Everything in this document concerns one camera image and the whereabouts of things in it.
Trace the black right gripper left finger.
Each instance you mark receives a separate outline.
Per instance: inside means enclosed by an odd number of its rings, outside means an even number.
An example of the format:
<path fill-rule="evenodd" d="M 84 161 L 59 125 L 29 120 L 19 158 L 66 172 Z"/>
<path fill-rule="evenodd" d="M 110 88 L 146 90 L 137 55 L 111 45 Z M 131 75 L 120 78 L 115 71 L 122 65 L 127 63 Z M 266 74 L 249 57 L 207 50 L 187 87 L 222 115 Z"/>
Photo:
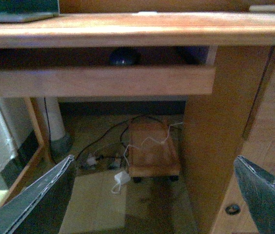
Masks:
<path fill-rule="evenodd" d="M 57 234 L 76 177 L 73 155 L 0 208 L 0 234 Z"/>

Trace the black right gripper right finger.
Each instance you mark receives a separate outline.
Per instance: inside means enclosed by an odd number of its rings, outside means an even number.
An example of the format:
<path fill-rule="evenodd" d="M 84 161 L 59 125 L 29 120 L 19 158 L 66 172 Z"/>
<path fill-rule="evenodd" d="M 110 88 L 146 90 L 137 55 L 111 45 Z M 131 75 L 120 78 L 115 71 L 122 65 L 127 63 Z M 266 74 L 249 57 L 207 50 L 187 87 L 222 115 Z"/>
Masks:
<path fill-rule="evenodd" d="M 242 197 L 260 234 L 275 234 L 275 175 L 244 156 L 234 160 Z"/>

